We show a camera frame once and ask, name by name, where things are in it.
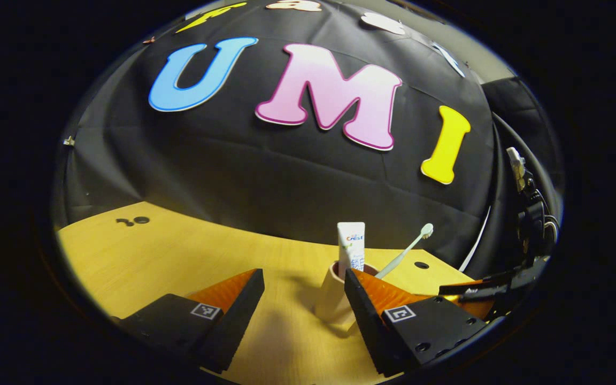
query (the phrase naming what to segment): blue letter u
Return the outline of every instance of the blue letter u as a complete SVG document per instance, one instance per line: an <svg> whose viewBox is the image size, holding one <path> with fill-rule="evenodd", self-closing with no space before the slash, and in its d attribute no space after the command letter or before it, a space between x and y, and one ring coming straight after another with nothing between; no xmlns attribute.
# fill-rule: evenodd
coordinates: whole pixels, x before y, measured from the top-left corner
<svg viewBox="0 0 616 385"><path fill-rule="evenodd" d="M178 79L187 63L195 54L203 51L206 44L195 44L178 49L168 56L168 63L158 74L151 86L149 104L156 110L164 112L182 111L206 102L220 90L229 72L244 51L244 48L258 42L255 37L235 37L215 45L220 49L213 58L203 78L190 88L179 88Z"/></svg>

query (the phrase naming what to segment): pink letter m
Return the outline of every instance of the pink letter m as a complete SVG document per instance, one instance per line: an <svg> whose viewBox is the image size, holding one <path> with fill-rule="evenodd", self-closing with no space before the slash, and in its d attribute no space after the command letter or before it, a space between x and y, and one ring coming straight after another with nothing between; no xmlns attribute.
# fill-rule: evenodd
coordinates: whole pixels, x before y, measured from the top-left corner
<svg viewBox="0 0 616 385"><path fill-rule="evenodd" d="M344 124L344 134L352 141L373 149L388 151L394 146L391 113L396 88L401 79L391 71L369 64L349 79L322 47L288 44L291 57L272 98L256 107L256 116L274 124L300 125L308 119L301 107L306 85L321 129L331 129L355 102L355 117Z"/></svg>

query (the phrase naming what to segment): wooden table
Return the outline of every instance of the wooden table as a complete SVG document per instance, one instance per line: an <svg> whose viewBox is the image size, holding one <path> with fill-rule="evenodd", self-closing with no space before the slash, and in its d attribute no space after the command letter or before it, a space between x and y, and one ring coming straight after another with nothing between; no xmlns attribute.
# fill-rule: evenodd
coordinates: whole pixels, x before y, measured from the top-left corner
<svg viewBox="0 0 616 385"><path fill-rule="evenodd" d="M148 217L147 224L127 226ZM265 292L229 370L220 377L253 383L379 383L357 326L325 324L312 313L335 245L293 241L211 224L140 202L75 222L58 232L79 281L109 315L127 317L166 293L184 296L252 268ZM400 250L366 249L384 268ZM423 261L428 269L414 266ZM386 281L436 295L441 284L472 281L426 251L411 250Z"/></svg>

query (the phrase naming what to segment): black cable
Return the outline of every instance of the black cable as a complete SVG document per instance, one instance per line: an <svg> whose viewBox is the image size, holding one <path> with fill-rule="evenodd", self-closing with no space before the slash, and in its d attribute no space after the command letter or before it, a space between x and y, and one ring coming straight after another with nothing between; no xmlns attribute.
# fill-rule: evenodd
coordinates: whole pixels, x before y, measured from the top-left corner
<svg viewBox="0 0 616 385"><path fill-rule="evenodd" d="M518 151L520 152L520 156L524 157L524 160L528 164L529 169L533 171L534 176L538 179L538 185L543 189L544 193L541 194L541 196L543 197L545 204L547 205L547 207L550 207L554 210L553 212L551 212L551 214L554 214L556 218L561 218L562 207L560 207L560 205L558 205L558 203L555 201L555 196L557 195L557 193L555 192L553 182L552 180L550 180L550 177L545 171L545 168L543 168L540 161L538 161L534 153L529 149L529 147L526 145L520 135L515 132L515 130L510 127L510 125L507 124L505 120L499 117L496 112L492 112L491 114L494 116L494 120L499 123L497 125L501 126L503 128L503 132L505 132L511 137L511 139L515 142L516 147L519 147Z"/></svg>
<svg viewBox="0 0 616 385"><path fill-rule="evenodd" d="M541 191L539 191L538 188L536 189L536 193L540 195L540 197L543 197L543 194L541 194ZM550 213L550 207L548 207L548 203L545 201L545 198L543 199L543 205L545 205L545 212Z"/></svg>
<svg viewBox="0 0 616 385"><path fill-rule="evenodd" d="M492 196L489 201L491 210L489 217L486 219L486 225L484 226L484 232L482 232L479 244L477 244L472 260L469 261L463 273L472 278L486 277L489 273L495 273L497 264L506 263L499 258L505 258L509 253L503 249L505 244L506 223L510 222L507 219L507 215L511 212L511 205L508 199L508 195L511 195L510 186L508 181L511 178L509 175L509 165L506 164L506 154L503 151L503 142L501 141L501 135L498 133L498 127L493 125L494 129L494 143L495 148L499 149L496 152L496 163L494 165L494 174L492 175Z"/></svg>

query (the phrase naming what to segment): cup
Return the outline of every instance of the cup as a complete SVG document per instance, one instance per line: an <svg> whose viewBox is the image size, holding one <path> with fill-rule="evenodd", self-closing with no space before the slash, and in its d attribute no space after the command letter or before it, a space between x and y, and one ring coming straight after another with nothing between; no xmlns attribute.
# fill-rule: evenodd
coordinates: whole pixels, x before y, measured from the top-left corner
<svg viewBox="0 0 616 385"><path fill-rule="evenodd" d="M338 271L339 261L334 261L322 281L313 311L315 316L328 324L353 324L355 315L350 307L347 294L344 292L344 280L339 278ZM364 272L376 275L379 270L365 263Z"/></svg>

